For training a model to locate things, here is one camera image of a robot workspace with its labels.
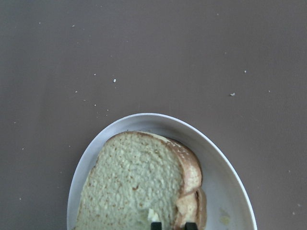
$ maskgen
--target oval plate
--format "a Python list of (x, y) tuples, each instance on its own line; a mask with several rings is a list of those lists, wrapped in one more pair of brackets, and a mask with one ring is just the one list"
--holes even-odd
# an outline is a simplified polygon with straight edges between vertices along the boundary
[(203, 172), (202, 188), (207, 195), (206, 230), (256, 230), (257, 225), (245, 188), (224, 154), (200, 131), (162, 114), (134, 114), (102, 130), (82, 155), (72, 179), (67, 207), (67, 229), (77, 219), (81, 191), (95, 165), (99, 151), (113, 135), (123, 131), (147, 131), (180, 141), (198, 157)]

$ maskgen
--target plate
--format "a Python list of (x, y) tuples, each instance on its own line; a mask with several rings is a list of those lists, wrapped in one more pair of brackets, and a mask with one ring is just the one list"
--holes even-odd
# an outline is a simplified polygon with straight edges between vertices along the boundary
[(180, 141), (198, 157), (207, 195), (205, 230), (256, 230), (255, 216), (245, 188), (225, 155), (204, 134), (189, 124), (162, 114), (134, 114), (103, 129), (82, 155), (72, 179), (67, 207), (67, 229), (74, 227), (86, 177), (99, 151), (113, 135), (123, 131), (147, 131)]

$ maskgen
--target bread slice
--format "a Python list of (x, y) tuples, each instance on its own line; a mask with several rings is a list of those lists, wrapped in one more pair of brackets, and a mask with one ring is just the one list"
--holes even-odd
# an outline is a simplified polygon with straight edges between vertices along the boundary
[(75, 230), (204, 227), (201, 169), (186, 147), (145, 132), (123, 132), (100, 151), (81, 193)]

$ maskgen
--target white plate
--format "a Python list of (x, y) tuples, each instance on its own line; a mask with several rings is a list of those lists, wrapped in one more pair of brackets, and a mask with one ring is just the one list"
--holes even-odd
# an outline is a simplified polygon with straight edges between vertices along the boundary
[(72, 179), (67, 207), (67, 229), (74, 227), (83, 184), (103, 144), (123, 131), (148, 131), (173, 138), (189, 147), (201, 162), (207, 195), (206, 230), (256, 230), (248, 195), (237, 173), (222, 152), (200, 131), (176, 118), (161, 114), (135, 114), (102, 130), (82, 155)]

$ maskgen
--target table surface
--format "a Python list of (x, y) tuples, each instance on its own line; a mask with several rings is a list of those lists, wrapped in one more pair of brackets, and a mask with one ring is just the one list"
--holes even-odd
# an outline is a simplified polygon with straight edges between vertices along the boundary
[(66, 229), (87, 145), (143, 112), (222, 150), (260, 230), (306, 229), (305, 0), (11, 0), (0, 25), (0, 229)]

